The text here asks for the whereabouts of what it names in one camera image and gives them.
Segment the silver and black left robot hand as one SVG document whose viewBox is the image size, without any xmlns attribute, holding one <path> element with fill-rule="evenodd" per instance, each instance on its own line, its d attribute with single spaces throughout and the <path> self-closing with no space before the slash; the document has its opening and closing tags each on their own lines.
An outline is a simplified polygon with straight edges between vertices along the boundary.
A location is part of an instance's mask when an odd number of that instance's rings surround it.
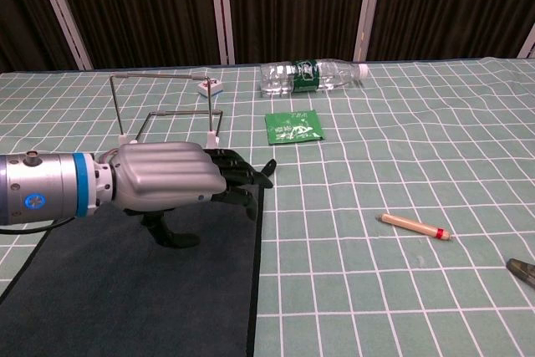
<svg viewBox="0 0 535 357">
<path fill-rule="evenodd" d="M 77 213 L 91 213 L 110 202 L 129 216 L 139 216 L 157 244 L 194 247 L 199 237 L 171 231 L 165 212 L 214 201 L 243 207 L 254 220 L 258 202 L 248 187 L 273 187 L 270 177 L 276 166 L 270 160 L 257 171 L 234 150 L 185 141 L 125 144 L 90 162 L 87 182 L 79 185 L 88 195 L 79 198 Z"/>
</svg>

